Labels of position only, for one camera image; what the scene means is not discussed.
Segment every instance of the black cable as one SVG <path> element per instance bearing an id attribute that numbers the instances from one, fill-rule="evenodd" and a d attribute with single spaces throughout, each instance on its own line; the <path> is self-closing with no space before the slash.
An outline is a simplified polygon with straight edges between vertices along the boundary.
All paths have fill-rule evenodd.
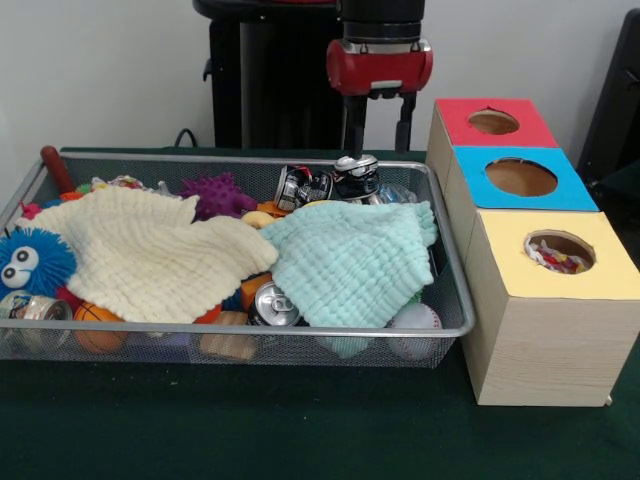
<path id="1" fill-rule="evenodd" d="M 182 143 L 182 139 L 184 138 L 185 135 L 187 135 L 189 137 L 189 140 L 191 140 L 191 146 L 193 148 L 198 148 L 198 140 L 196 140 L 196 136 L 188 128 L 183 128 L 182 130 L 180 130 L 180 133 L 176 137 L 176 141 L 173 142 L 174 148 L 177 148 L 180 146 L 180 143 Z"/>

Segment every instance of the wooden box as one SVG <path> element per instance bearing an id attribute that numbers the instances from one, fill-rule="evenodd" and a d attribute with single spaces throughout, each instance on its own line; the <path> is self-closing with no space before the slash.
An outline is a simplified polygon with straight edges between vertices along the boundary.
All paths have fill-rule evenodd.
<path id="1" fill-rule="evenodd" d="M 548 270 L 525 253 L 532 236 L 591 268 Z M 640 274 L 604 214 L 478 210 L 465 270 L 479 404 L 605 404 L 640 332 Z"/>
<path id="2" fill-rule="evenodd" d="M 597 212 L 559 148 L 454 147 L 444 199 L 463 261 L 477 208 Z"/>
<path id="3" fill-rule="evenodd" d="M 454 147 L 547 147 L 558 144 L 530 100 L 441 98 L 434 106 L 427 164 L 446 190 Z"/>

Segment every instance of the googly eye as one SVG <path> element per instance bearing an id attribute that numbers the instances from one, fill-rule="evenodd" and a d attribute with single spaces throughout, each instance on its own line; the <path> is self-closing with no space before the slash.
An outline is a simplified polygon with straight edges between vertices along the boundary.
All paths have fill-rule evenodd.
<path id="1" fill-rule="evenodd" d="M 16 264 L 18 270 L 34 270 L 39 261 L 38 252 L 31 247 L 17 248 L 11 255 L 11 263 Z"/>
<path id="2" fill-rule="evenodd" d="M 31 278 L 31 272 L 21 270 L 15 264 L 9 264 L 2 269 L 0 279 L 8 288 L 22 288 Z"/>

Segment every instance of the circular hole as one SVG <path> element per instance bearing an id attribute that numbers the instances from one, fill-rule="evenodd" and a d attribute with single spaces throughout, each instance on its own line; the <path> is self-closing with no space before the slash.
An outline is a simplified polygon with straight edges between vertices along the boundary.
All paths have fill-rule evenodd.
<path id="1" fill-rule="evenodd" d="M 487 165 L 489 181 L 503 192 L 541 197 L 558 187 L 558 178 L 542 165 L 522 158 L 501 158 Z"/>
<path id="2" fill-rule="evenodd" d="M 486 108 L 472 114 L 469 123 L 473 128 L 489 135 L 507 135 L 517 132 L 520 123 L 511 115 L 500 110 Z"/>
<path id="3" fill-rule="evenodd" d="M 559 230 L 533 232 L 525 240 L 524 249 L 532 260 L 557 273 L 583 273 L 596 262 L 591 246 L 580 237 Z"/>

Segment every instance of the metal mesh tray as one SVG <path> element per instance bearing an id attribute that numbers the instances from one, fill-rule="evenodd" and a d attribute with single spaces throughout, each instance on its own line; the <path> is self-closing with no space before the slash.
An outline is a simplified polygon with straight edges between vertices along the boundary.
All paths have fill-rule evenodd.
<path id="1" fill-rule="evenodd" d="M 166 181 L 171 191 L 180 189 L 183 178 L 235 174 L 236 182 L 258 201 L 273 197 L 279 171 L 286 164 L 304 164 L 314 170 L 330 171 L 333 160 L 264 159 L 194 155 L 122 154 L 63 152 L 63 159 L 76 184 L 91 177 L 105 179 L 129 174 L 146 185 Z M 435 368 L 457 337 L 475 323 L 473 304 L 453 241 L 442 193 L 435 175 L 422 163 L 380 161 L 382 182 L 403 185 L 431 202 L 439 239 L 430 248 L 435 281 L 424 288 L 422 302 L 433 308 L 442 329 L 350 329 L 313 327 L 255 327 L 170 324 L 112 324 L 73 321 L 0 319 L 0 359 L 42 359 L 60 361 L 250 363 L 261 365 L 332 365 L 371 367 Z M 42 163 L 28 173 L 0 215 L 0 226 L 13 229 L 20 215 L 19 202 L 46 202 L 57 197 L 55 185 Z M 96 354 L 78 342 L 81 331 L 127 332 L 124 346 L 116 352 Z M 203 354 L 204 335 L 214 341 L 218 354 Z M 409 342 L 412 348 L 426 348 L 430 356 L 411 361 L 396 356 L 389 342 Z M 363 352 L 347 359 L 325 348 L 334 342 L 348 348 L 353 342 L 368 342 Z"/>

